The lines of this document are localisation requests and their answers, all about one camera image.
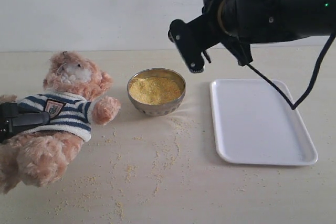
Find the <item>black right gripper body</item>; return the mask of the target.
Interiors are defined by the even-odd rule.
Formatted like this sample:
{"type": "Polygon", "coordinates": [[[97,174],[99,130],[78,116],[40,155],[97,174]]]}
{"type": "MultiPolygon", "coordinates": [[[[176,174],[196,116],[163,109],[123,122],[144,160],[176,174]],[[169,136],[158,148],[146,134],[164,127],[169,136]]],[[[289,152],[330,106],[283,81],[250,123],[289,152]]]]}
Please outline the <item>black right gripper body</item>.
{"type": "Polygon", "coordinates": [[[252,63],[249,44],[243,44],[224,29],[221,12],[225,0],[203,0],[202,14],[187,23],[191,35],[197,43],[196,54],[187,53],[183,59],[187,66],[203,66],[204,60],[211,62],[207,49],[222,44],[236,59],[239,66],[252,63]]]}

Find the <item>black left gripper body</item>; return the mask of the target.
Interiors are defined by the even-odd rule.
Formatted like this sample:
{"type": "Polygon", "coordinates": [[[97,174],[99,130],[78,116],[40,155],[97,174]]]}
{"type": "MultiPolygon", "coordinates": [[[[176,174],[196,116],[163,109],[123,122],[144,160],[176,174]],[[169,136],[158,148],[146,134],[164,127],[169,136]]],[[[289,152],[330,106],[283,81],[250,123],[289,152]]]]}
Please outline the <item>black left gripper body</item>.
{"type": "Polygon", "coordinates": [[[13,119],[18,119],[18,105],[14,102],[1,104],[1,143],[19,134],[18,127],[13,123],[13,119]]]}

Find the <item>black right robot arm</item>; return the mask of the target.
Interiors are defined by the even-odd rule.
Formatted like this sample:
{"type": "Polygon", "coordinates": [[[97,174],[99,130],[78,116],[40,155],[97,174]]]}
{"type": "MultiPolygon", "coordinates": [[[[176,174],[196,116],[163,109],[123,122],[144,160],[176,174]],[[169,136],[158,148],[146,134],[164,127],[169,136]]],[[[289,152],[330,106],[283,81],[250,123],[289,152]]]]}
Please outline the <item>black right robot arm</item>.
{"type": "Polygon", "coordinates": [[[223,44],[241,66],[252,62],[252,44],[288,42],[335,32],[335,0],[203,0],[202,15],[187,24],[178,44],[193,70],[209,60],[208,48],[223,44]]]}

